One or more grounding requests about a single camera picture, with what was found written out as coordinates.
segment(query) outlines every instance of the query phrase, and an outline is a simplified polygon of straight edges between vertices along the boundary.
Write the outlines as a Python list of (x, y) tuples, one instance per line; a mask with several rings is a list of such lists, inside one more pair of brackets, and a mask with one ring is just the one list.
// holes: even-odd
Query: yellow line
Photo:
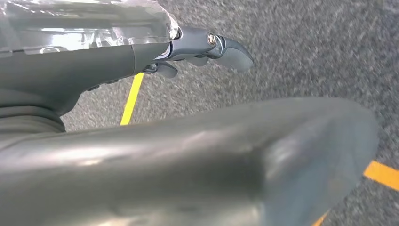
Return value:
[(312, 226), (320, 226), (321, 223), (323, 223), (324, 218), (326, 218), (327, 213), (325, 213), (323, 216), (320, 217), (320, 219), (318, 219)]
[(399, 192), (399, 170), (372, 161), (364, 172), (364, 176)]
[(139, 73), (133, 77), (132, 88), (130, 88), (128, 100), (125, 105), (125, 110), (122, 115), (120, 125), (128, 125), (132, 117), (133, 109), (135, 108), (138, 91), (140, 90), (141, 82), (143, 81), (144, 74)]

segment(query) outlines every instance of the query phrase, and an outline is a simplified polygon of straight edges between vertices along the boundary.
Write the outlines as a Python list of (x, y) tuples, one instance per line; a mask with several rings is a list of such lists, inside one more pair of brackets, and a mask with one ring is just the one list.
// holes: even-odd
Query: yellow floor marking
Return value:
[(140, 90), (141, 83), (143, 81), (144, 74), (139, 73), (133, 77), (132, 88), (130, 88), (128, 100), (126, 101), (125, 110), (123, 111), (122, 120), (120, 125), (128, 125), (130, 118), (132, 117), (133, 109), (135, 108), (138, 91)]
[(327, 213), (325, 213), (323, 216), (320, 217), (312, 226), (320, 226), (321, 223), (323, 223), (324, 218), (326, 218)]
[[(364, 171), (364, 176), (399, 192), (399, 170), (372, 161)], [(327, 214), (324, 214), (313, 226), (320, 226)]]

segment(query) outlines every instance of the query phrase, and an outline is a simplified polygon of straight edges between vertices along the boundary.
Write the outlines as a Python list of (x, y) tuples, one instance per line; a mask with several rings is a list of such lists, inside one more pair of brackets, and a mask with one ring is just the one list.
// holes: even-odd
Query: clear plastic cover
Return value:
[(0, 0), (2, 56), (170, 42), (177, 30), (153, 0)]

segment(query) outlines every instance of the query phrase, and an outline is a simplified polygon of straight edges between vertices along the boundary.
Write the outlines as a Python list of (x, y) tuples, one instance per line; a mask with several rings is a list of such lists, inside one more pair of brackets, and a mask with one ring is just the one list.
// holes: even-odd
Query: bolt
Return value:
[(209, 45), (211, 45), (211, 46), (216, 45), (216, 36), (213, 33), (209, 33), (207, 38), (208, 38)]

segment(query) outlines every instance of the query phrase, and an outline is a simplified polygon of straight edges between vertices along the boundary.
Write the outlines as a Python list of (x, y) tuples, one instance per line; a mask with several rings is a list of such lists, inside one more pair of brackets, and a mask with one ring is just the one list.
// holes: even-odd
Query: gray carpet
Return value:
[[(178, 63), (179, 75), (147, 75), (131, 123), (280, 97), (343, 97), (372, 109), (376, 159), (399, 169), (399, 1), (160, 0), (180, 23), (235, 38), (255, 67), (236, 73)], [(131, 78), (85, 93), (64, 117), (69, 130), (119, 124)], [(399, 194), (364, 179), (325, 226), (397, 226)]]

